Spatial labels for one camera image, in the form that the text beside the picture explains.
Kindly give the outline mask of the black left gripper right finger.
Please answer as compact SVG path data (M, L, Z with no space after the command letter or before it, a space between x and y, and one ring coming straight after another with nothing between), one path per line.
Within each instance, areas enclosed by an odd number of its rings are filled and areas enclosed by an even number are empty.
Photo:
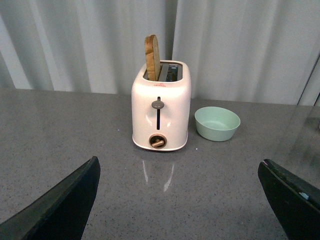
M289 240L320 238L320 190L270 159L258 167L266 198Z

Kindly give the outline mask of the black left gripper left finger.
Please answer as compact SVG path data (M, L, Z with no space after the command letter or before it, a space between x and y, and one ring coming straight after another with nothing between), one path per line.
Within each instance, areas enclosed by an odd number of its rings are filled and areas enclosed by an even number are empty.
M2 240L80 240L96 199L96 156L0 225Z

